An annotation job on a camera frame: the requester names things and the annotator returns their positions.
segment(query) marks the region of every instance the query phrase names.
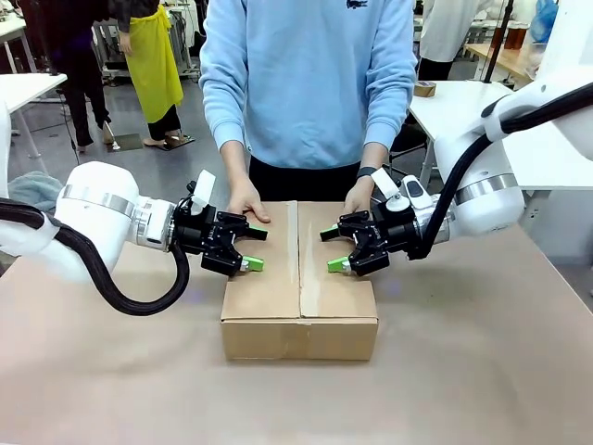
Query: teal cloth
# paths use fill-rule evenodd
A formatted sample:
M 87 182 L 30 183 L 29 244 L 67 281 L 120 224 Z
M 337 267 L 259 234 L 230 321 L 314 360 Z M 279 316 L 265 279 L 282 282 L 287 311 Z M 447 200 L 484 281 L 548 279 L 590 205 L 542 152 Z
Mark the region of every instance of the teal cloth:
M 53 213 L 62 183 L 43 172 L 30 172 L 8 183 L 10 199 Z

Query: black pants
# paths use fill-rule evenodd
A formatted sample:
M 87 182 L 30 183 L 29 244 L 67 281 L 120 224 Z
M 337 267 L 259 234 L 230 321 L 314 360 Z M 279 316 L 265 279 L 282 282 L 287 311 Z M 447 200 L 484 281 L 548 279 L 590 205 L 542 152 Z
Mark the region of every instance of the black pants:
M 87 95 L 91 99 L 95 121 L 99 128 L 103 128 L 104 122 L 111 122 L 105 106 L 103 78 L 96 63 L 95 53 L 89 43 L 88 48 L 63 54 L 54 63 L 58 71 L 68 76 L 62 90 L 76 129 L 76 141 L 79 146 L 88 146 L 93 143 L 93 138 L 89 133 L 84 96 Z
M 251 157 L 249 178 L 262 201 L 344 202 L 360 163 L 327 170 L 281 169 Z
M 418 80 L 446 81 L 452 67 L 453 62 L 434 62 L 428 58 L 423 58 L 418 68 Z
M 164 141 L 166 132 L 174 132 L 176 130 L 181 130 L 182 124 L 179 121 L 179 117 L 177 116 L 177 109 L 173 105 L 167 111 L 167 114 L 163 116 L 163 119 L 160 121 L 156 121 L 155 123 L 148 124 L 148 131 L 150 131 L 150 137 L 152 137 L 155 141 Z

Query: cable hose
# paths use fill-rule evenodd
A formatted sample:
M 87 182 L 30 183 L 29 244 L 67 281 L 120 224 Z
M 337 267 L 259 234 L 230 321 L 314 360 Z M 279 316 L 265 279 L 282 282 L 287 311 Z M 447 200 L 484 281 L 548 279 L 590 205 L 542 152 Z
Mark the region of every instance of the cable hose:
M 124 296 L 111 279 L 107 266 L 103 263 L 95 244 L 84 236 L 57 220 L 50 218 L 53 225 L 59 227 L 56 240 L 74 250 L 88 270 L 96 289 L 116 311 L 127 315 L 146 317 L 168 309 L 183 294 L 189 283 L 189 261 L 179 244 L 173 241 L 170 252 L 177 265 L 177 276 L 171 289 L 160 299 L 141 302 Z M 44 225 L 44 215 L 36 208 L 9 199 L 0 199 L 0 221 L 22 223 L 37 230 Z
M 422 243 L 415 249 L 408 252 L 410 260 L 421 260 L 428 256 L 435 243 L 436 236 L 440 230 L 445 217 L 447 216 L 448 209 L 451 207 L 453 198 L 457 193 L 460 186 L 461 180 L 467 170 L 472 166 L 475 159 L 480 156 L 484 150 L 486 150 L 492 143 L 488 137 L 484 134 L 476 139 L 470 147 L 465 150 L 465 153 L 461 155 L 451 174 L 449 175 L 443 190 L 441 191 L 441 198 L 436 203 L 435 211 L 431 217 L 426 230 L 423 234 Z
M 521 117 L 508 119 L 501 123 L 501 128 L 505 134 L 513 134 L 532 129 L 591 106 L 593 106 L 593 83 L 562 95 Z M 490 140 L 484 134 L 476 139 L 465 153 L 461 155 L 441 191 L 441 198 L 438 200 L 433 216 L 426 226 L 422 243 L 417 248 L 411 249 L 408 252 L 410 260 L 421 260 L 428 256 L 435 244 L 438 231 L 447 216 L 447 211 L 455 198 L 463 176 L 465 176 L 465 173 L 472 166 L 476 158 L 491 144 Z
M 593 83 L 562 95 L 524 116 L 508 119 L 502 122 L 501 128 L 505 134 L 522 132 L 591 106 Z

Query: yellow apron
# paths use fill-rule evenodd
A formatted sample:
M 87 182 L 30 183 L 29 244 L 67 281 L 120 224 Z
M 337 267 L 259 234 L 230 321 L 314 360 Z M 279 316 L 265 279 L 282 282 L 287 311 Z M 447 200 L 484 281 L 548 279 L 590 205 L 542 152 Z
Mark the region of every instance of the yellow apron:
M 132 55 L 126 60 L 148 123 L 160 121 L 171 106 L 180 105 L 183 99 L 169 29 L 169 18 L 162 5 L 150 17 L 130 20 Z

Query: cardboard box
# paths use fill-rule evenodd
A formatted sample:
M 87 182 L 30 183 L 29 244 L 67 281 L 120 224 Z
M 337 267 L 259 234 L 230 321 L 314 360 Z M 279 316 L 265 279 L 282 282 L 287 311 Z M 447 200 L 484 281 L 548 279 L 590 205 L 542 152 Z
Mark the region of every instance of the cardboard box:
M 369 360 L 377 310 L 368 278 L 327 273 L 349 255 L 348 240 L 322 243 L 342 209 L 337 203 L 269 203 L 268 241 L 240 240 L 263 273 L 229 280 L 221 326 L 228 359 Z
M 432 97 L 436 94 L 436 83 L 418 81 L 414 85 L 414 95 L 418 97 Z

